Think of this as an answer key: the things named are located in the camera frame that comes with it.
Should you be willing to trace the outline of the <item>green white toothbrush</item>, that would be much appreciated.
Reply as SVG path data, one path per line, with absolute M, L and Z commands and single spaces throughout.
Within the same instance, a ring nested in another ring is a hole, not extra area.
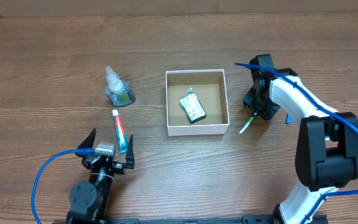
M 242 127 L 242 129 L 239 131 L 239 134 L 242 134 L 246 131 L 246 129 L 250 126 L 251 122 L 254 120 L 254 116 L 251 116 L 249 120 L 246 122 L 246 124 Z

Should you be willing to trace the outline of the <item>green white floss packet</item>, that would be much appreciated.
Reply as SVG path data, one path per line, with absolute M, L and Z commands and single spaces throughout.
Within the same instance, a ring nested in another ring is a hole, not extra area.
M 206 118 L 207 114 L 197 95 L 193 93 L 192 86 L 189 87 L 188 94 L 181 98 L 179 102 L 185 110 L 190 123 L 195 123 Z

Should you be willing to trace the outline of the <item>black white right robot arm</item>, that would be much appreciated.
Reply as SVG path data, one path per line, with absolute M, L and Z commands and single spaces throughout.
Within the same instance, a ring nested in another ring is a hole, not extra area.
M 290 68 L 246 66 L 253 86 L 243 98 L 254 116 L 270 120 L 278 109 L 299 127 L 295 153 L 298 181 L 266 223 L 327 223 L 315 215 L 328 197 L 358 179 L 358 119 L 328 107 L 305 88 Z

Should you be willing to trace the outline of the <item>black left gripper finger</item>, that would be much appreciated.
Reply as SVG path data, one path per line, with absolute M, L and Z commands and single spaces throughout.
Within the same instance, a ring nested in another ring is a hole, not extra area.
M 133 135 L 130 135 L 127 152 L 126 152 L 126 169 L 134 169 L 135 168 L 135 158 L 134 158 L 134 151 L 133 151 Z
M 78 146 L 78 149 L 91 149 L 94 145 L 96 129 L 93 128 L 88 137 Z

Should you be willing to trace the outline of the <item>blue disposable razor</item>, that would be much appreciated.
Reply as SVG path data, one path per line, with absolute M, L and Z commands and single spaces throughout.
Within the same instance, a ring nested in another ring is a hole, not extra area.
M 291 117 L 287 115 L 285 123 L 290 124 L 290 122 L 291 122 Z

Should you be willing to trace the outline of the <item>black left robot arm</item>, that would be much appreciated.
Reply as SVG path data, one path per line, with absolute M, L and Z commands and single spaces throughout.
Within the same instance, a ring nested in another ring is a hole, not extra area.
M 125 162 L 116 162 L 115 147 L 107 142 L 100 142 L 93 147 L 96 130 L 78 146 L 75 154 L 81 163 L 91 171 L 89 180 L 79 182 L 70 190 L 70 210 L 67 223 L 114 223 L 107 215 L 107 207 L 114 176 L 124 175 L 125 170 L 135 167 L 133 137 L 129 139 L 129 148 Z

